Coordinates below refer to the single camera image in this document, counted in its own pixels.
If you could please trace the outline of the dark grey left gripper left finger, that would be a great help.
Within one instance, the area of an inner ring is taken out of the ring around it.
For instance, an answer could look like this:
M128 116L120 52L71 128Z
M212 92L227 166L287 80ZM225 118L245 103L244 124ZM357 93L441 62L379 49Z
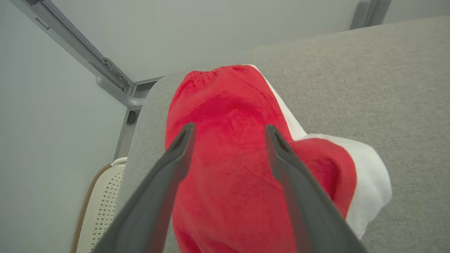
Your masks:
M179 184L193 154L196 126L188 123L154 164L103 234L94 253L162 253Z

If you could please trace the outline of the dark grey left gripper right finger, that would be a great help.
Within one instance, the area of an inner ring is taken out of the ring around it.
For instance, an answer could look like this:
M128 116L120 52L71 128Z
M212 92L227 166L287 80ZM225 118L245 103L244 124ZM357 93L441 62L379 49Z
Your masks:
M365 253L339 210L275 125L265 126L271 173L281 184L298 253Z

